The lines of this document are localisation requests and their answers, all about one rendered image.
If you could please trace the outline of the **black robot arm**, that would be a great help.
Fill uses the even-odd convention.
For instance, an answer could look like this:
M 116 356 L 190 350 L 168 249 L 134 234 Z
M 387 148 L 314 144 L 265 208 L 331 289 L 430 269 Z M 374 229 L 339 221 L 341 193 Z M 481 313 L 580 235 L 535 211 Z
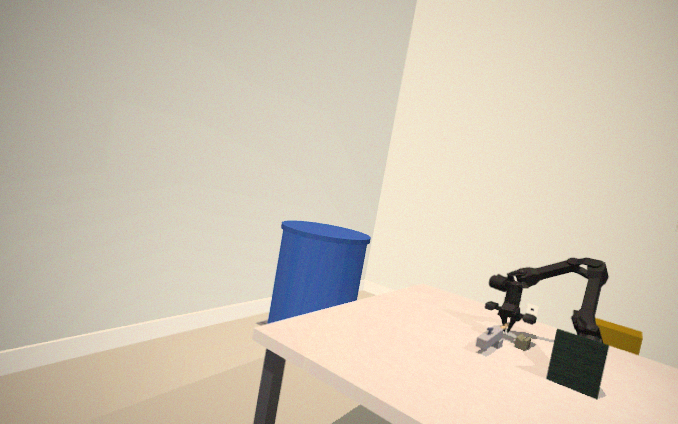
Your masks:
M 587 265 L 587 269 L 579 265 Z M 541 280 L 558 275 L 574 272 L 588 279 L 584 299 L 580 310 L 574 310 L 572 322 L 578 336 L 589 338 L 603 343 L 601 332 L 596 325 L 595 314 L 602 286 L 608 280 L 606 263 L 592 258 L 569 258 L 540 268 L 521 268 L 508 277 L 493 275 L 489 279 L 489 287 L 506 292 L 507 295 L 521 298 L 522 290 L 538 284 Z M 516 276 L 517 281 L 514 277 Z M 519 316 L 520 307 L 517 303 L 509 304 L 504 300 L 500 315 L 513 318 Z

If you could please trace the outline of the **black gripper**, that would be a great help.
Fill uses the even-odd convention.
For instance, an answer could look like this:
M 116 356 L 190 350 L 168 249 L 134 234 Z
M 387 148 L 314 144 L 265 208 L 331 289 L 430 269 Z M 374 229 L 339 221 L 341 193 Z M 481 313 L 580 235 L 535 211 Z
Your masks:
M 517 307 L 519 307 L 521 298 L 512 297 L 512 296 L 509 296 L 509 295 L 506 294 L 506 297 L 505 297 L 504 300 L 505 301 L 508 300 L 509 304 L 513 304 L 513 302 L 517 303 Z M 490 310 L 490 311 L 493 311 L 495 309 L 499 310 L 497 315 L 499 315 L 501 317 L 502 325 L 507 323 L 508 317 L 500 315 L 501 306 L 499 306 L 499 303 L 489 301 L 489 302 L 485 303 L 484 309 L 487 309 L 487 310 Z M 534 325 L 536 323 L 536 320 L 537 320 L 536 316 L 534 316 L 534 314 L 530 314 L 530 313 L 524 313 L 524 314 L 520 313 L 519 316 L 514 315 L 513 318 L 510 318 L 510 322 L 509 322 L 509 325 L 508 325 L 508 328 L 507 328 L 507 334 L 511 330 L 511 327 L 513 326 L 513 324 L 516 321 L 521 320 L 521 318 L 522 318 L 524 323 L 527 323 L 527 324 L 530 324 L 530 325 Z

